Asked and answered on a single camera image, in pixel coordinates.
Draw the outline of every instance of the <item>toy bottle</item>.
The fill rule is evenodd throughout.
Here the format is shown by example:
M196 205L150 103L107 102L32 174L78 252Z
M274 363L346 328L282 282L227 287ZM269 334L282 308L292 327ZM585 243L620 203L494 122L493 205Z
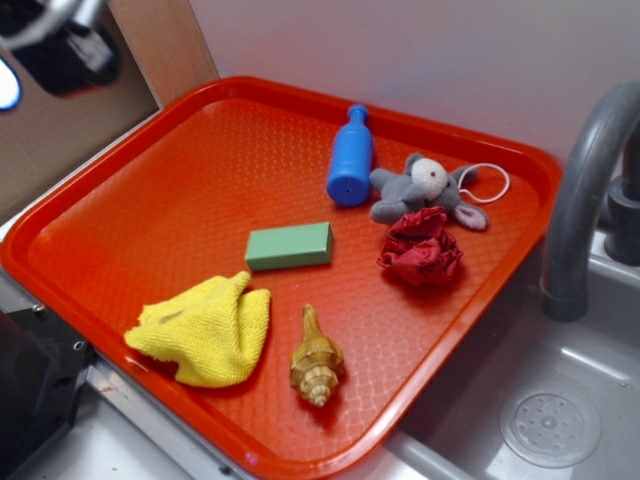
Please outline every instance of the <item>toy bottle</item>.
M345 207L353 207L369 197L373 137L365 126L369 112L364 105L349 108L349 123L333 142L327 193Z

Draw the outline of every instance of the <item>gray stuffed mouse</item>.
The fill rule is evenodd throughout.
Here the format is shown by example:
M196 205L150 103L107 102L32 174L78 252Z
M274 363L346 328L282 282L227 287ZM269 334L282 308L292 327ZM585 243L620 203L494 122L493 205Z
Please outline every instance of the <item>gray stuffed mouse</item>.
M460 198L458 182L466 168L460 167L448 174L438 162L419 153L407 158L401 174L376 168L369 178L381 199L371 208L371 219L377 223L393 224L405 213L441 205L463 226L471 230L485 230L489 226L486 213ZM476 170L469 171L463 184L477 176Z

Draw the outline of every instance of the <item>drain cover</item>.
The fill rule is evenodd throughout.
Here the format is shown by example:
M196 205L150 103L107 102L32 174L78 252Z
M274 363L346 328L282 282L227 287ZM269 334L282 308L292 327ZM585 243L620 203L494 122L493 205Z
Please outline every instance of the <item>drain cover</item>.
M500 411L505 442L523 460L562 468L587 458L600 441L600 417L580 392L533 384L511 394Z

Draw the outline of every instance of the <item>sink basin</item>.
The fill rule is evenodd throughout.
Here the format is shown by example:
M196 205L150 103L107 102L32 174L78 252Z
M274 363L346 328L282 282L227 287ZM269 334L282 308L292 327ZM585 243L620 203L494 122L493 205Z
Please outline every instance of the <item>sink basin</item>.
M399 426L426 477L638 478L640 271L592 255L589 312L558 323L541 263L539 246Z

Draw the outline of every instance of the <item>green block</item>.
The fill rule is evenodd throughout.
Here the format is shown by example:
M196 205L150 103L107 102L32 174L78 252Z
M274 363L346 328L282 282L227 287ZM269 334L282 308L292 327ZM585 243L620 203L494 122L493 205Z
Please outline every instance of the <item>green block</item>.
M329 222L255 230L245 260L253 271L321 265L331 261L332 248Z

